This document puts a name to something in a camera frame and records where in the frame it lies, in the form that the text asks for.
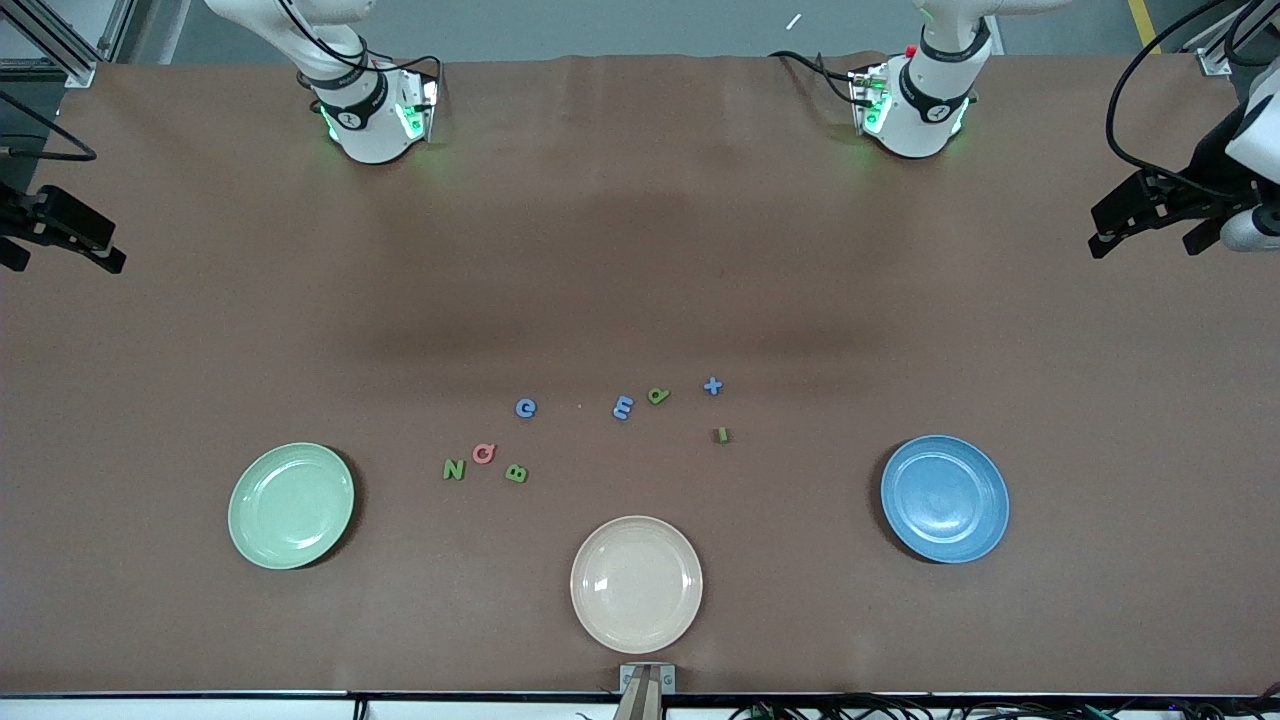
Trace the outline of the silver base connector plate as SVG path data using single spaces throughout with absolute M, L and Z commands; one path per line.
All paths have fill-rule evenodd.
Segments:
M 847 73 L 852 117 L 860 135 L 878 136 L 892 108 L 890 64 L 881 63 Z
M 397 99 L 398 118 L 410 142 L 429 141 L 439 94 L 439 79 L 402 70 Z

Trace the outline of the blue plate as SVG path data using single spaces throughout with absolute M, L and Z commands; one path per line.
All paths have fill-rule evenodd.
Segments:
M 1002 542 L 1011 520 L 1007 484 L 992 459 L 952 436 L 920 436 L 884 462 L 879 505 L 890 529 L 920 559 L 974 562 Z

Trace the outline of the light green plate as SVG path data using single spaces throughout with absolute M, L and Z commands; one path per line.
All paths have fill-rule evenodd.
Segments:
M 356 501 L 355 474 L 340 455 L 310 442 L 283 445 L 244 469 L 230 493 L 227 529 L 256 568 L 291 571 L 339 544 Z

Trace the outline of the brown table cover sheet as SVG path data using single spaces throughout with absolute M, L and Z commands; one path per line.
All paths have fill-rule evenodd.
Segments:
M 658 653 L 686 691 L 1280 682 L 1280 252 L 1091 256 L 1124 67 L 997 56 L 904 161 L 777 59 L 454 64 L 384 167 L 284 67 L 100 70 L 60 113 L 97 160 L 38 182 L 125 269 L 0 270 L 0 692 L 594 691 L 621 657 L 570 568 L 636 514 L 707 575 Z M 974 562 L 881 510 L 934 434 L 1007 484 Z M 296 442 L 346 460 L 355 516 L 256 568 L 230 493 Z

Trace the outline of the cream plate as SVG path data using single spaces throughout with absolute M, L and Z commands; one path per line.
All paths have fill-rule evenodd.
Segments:
M 676 643 L 704 596 L 701 561 L 690 539 L 659 518 L 616 518 L 580 544 L 570 598 L 582 629 L 599 644 L 649 655 Z

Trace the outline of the aluminium frame post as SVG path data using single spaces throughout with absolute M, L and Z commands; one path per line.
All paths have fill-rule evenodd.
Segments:
M 88 88 L 115 61 L 138 0 L 0 0 L 0 76 Z
M 1198 61 L 1204 76 L 1230 76 L 1231 53 L 1271 29 L 1280 35 L 1280 0 L 1242 1 L 1238 9 L 1228 12 L 1181 45 L 1181 51 Z

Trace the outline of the white table edge rail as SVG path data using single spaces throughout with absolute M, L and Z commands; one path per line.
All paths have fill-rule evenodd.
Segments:
M 0 720 L 614 720 L 618 691 L 0 693 Z M 1280 720 L 1258 694 L 676 693 L 664 720 Z

